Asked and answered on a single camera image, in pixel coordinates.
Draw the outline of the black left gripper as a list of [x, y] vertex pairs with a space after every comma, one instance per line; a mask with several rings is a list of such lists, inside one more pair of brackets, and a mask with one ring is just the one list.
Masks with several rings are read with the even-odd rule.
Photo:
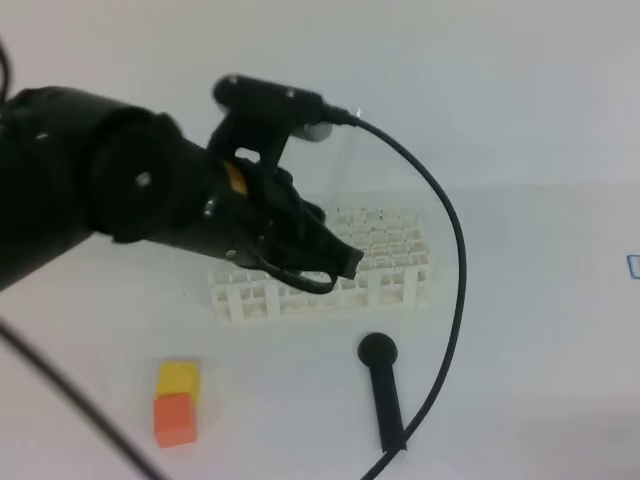
[[317, 272], [354, 279], [364, 253], [311, 221], [322, 225], [326, 213], [304, 200], [292, 176], [278, 166], [246, 158], [203, 157], [207, 186], [223, 218], [247, 255], [292, 273]]

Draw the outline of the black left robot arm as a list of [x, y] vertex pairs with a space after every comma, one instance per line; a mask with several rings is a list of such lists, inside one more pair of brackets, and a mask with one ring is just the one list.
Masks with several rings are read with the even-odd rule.
[[1, 284], [93, 234], [149, 241], [330, 292], [362, 252], [326, 226], [279, 160], [320, 124], [321, 97], [251, 89], [217, 96], [206, 147], [166, 114], [63, 87], [28, 89], [1, 110]]

